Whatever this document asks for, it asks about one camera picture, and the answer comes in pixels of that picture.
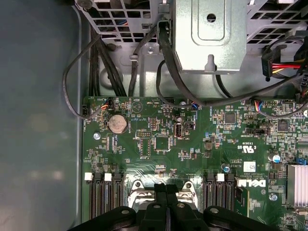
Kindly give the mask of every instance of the chip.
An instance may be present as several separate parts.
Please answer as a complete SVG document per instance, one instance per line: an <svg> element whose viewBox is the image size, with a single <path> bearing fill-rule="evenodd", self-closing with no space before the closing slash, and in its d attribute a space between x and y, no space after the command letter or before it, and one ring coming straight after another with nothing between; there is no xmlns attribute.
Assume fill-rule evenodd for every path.
<svg viewBox="0 0 308 231"><path fill-rule="evenodd" d="M203 156L204 156L205 158L210 158L210 157L212 157L212 152L206 151L206 152L203 154Z"/></svg>
<svg viewBox="0 0 308 231"><path fill-rule="evenodd" d="M213 143L212 143L212 142L205 142L204 147L205 147L205 149L207 149L207 150L212 150L212 148L213 148Z"/></svg>
<svg viewBox="0 0 308 231"><path fill-rule="evenodd" d="M278 120L277 130L278 131L288 131L289 130L289 121L284 120L284 119Z"/></svg>
<svg viewBox="0 0 308 231"><path fill-rule="evenodd" d="M226 113L225 114L225 124L235 124L236 115L235 113Z"/></svg>
<svg viewBox="0 0 308 231"><path fill-rule="evenodd" d="M169 138L168 137L156 137L156 151L168 151L169 150Z"/></svg>
<svg viewBox="0 0 308 231"><path fill-rule="evenodd" d="M185 127L187 130L195 130L195 126L194 126L194 123L192 121L187 121L185 123Z"/></svg>

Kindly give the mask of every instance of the heatsink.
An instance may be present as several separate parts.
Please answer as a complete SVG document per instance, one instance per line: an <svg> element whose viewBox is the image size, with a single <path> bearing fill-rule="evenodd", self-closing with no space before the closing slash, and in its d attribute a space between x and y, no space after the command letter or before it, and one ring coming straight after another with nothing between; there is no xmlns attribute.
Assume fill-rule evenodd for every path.
<svg viewBox="0 0 308 231"><path fill-rule="evenodd" d="M294 207L308 206L308 166L288 166L287 202Z"/></svg>

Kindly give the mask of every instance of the integrated circuit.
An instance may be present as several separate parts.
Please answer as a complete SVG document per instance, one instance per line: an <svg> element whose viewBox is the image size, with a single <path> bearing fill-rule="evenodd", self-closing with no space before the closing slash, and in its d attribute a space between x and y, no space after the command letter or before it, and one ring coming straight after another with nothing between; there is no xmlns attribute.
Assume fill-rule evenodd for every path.
<svg viewBox="0 0 308 231"><path fill-rule="evenodd" d="M235 113L226 113L225 114L225 124L235 124L236 114Z"/></svg>
<svg viewBox="0 0 308 231"><path fill-rule="evenodd" d="M156 151L169 151L169 138L168 137L156 137L155 138L155 150Z"/></svg>
<svg viewBox="0 0 308 231"><path fill-rule="evenodd" d="M278 131L288 131L289 130L289 121L285 119L278 120L277 123Z"/></svg>

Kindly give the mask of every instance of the cable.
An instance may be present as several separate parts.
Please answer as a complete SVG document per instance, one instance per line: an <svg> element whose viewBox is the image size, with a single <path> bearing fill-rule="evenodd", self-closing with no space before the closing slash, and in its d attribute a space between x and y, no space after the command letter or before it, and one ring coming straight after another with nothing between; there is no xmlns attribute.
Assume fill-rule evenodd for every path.
<svg viewBox="0 0 308 231"><path fill-rule="evenodd" d="M80 119L92 119L94 118L96 115L98 115L100 112L101 112L101 108L99 108L98 110L96 110L95 112L93 112L93 114L91 114L90 116L82 116L80 114L78 114L69 98L68 98L68 94L67 94L67 86L66 86L66 81L67 81L67 75L68 75L68 72L70 71L70 69L72 68L72 66L85 54L87 53L91 46L93 46L99 39L101 39L101 36L100 35L97 35L82 51L81 53L67 66L67 68L64 70L64 73L63 73L63 78L62 78L62 91L63 91L63 94L64 94L64 99L65 99L65 102L69 108L69 110L75 115L77 116L78 118Z"/></svg>
<svg viewBox="0 0 308 231"><path fill-rule="evenodd" d="M94 92L96 93L96 96L101 95L98 63L99 63L98 62L98 50L96 46L94 46L93 77L94 77Z"/></svg>
<svg viewBox="0 0 308 231"><path fill-rule="evenodd" d="M154 26L151 31L141 40L136 49L134 50L134 55L138 55L141 48L147 44L157 33L157 27ZM138 73L138 61L134 60L131 62L131 79L128 87L128 96L131 97L134 94L134 88L137 80Z"/></svg>
<svg viewBox="0 0 308 231"><path fill-rule="evenodd" d="M221 105L226 105L226 104L230 104L230 103L235 103L241 100L248 100L256 95L262 95L262 94L266 94L280 86L282 86L283 84L295 81L297 79L301 78L301 75L296 74L295 76L289 77L288 79L284 79L283 81L276 83L274 85L271 85L269 87L266 87L264 89L260 89L248 94L244 94L244 95L240 95L237 97L232 97L232 98L228 98L228 99L218 99L218 100L209 100L206 102L203 102L201 100L199 100L198 98L196 98L190 91L189 89L185 86L184 82L182 81L174 57L173 57L173 51L171 49L170 43L169 43L169 37L167 34L167 30L162 27L160 28L160 32L159 32L159 39L158 39L159 45L163 51L164 54L164 58L165 58L165 62L167 65L167 68L170 72L171 77L173 78L175 84L177 85L178 89L181 91L181 93L188 99L196 102L196 104L200 105L200 106L221 106Z"/></svg>
<svg viewBox="0 0 308 231"><path fill-rule="evenodd" d="M300 68L299 64L275 64L273 68Z"/></svg>
<svg viewBox="0 0 308 231"><path fill-rule="evenodd" d="M172 107L175 108L192 108L192 106L194 105L177 105L174 103L169 102L161 93L160 89L159 89L159 85L160 85L160 81L161 81L161 76L162 76L162 66L165 64L165 61L163 60L159 65L158 65L158 69L157 69L157 75L156 75L156 92L158 95L158 98L164 102L165 104L168 104Z"/></svg>
<svg viewBox="0 0 308 231"><path fill-rule="evenodd" d="M227 91L227 89L225 88L225 86L224 86L223 83L222 83L221 75L215 75L215 76L216 76L216 81L217 81L217 84L218 84L220 90L221 90L228 98L232 98L231 94Z"/></svg>
<svg viewBox="0 0 308 231"><path fill-rule="evenodd" d="M88 90L88 96L93 96L94 92L93 92L93 87L94 87L94 79L93 79L93 59L94 59L94 46L91 47L90 49L90 66L89 66L89 90Z"/></svg>
<svg viewBox="0 0 308 231"><path fill-rule="evenodd" d="M115 67L114 62L112 61L112 59L111 59L111 57L108 53L108 49L107 49L105 43L102 40L99 40L99 42L97 43L97 47L98 47L98 50L99 50L99 53L100 53L102 60L103 60L103 57L105 59L105 62L103 60L104 66L106 67L108 65L112 74L113 74L113 76L114 76L115 82L116 82L117 87L120 91L119 96L125 96L126 97L127 95L125 93L125 89L124 89L124 86L122 84L120 75L119 75L119 73L118 73L118 71Z"/></svg>
<svg viewBox="0 0 308 231"><path fill-rule="evenodd" d="M274 70L274 71L273 71L273 74L276 74L276 73L278 73L278 72L280 72L280 71L283 71L283 70L284 70L284 68L280 68L280 69Z"/></svg>
<svg viewBox="0 0 308 231"><path fill-rule="evenodd" d="M285 115L279 115L279 116L278 115L274 115L273 116L273 115L268 115L268 114L266 114L266 113L264 113L262 111L258 111L258 113L260 115L263 115L263 116L267 117L267 118L280 119L280 118L286 118L286 117L294 116L297 113L303 111L307 106L308 106L308 100L306 100L306 102L300 108L298 108L297 110L295 110L295 111L293 111L291 113L285 114Z"/></svg>

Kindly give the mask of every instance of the surface-mount component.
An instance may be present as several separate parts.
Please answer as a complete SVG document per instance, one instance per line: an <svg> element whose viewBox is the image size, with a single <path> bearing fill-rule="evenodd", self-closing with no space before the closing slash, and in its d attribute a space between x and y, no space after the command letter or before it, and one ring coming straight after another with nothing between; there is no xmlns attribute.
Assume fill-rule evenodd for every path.
<svg viewBox="0 0 308 231"><path fill-rule="evenodd" d="M236 114L235 113L226 113L225 114L225 124L235 124Z"/></svg>
<svg viewBox="0 0 308 231"><path fill-rule="evenodd" d="M114 134L122 134L128 127L127 119L120 114L113 115L108 120L108 128Z"/></svg>
<svg viewBox="0 0 308 231"><path fill-rule="evenodd" d="M246 15L244 0L176 0L172 37L179 70L239 71L246 55Z"/></svg>
<svg viewBox="0 0 308 231"><path fill-rule="evenodd" d="M289 121L284 120L284 119L278 120L277 130L278 131L288 131L289 130Z"/></svg>

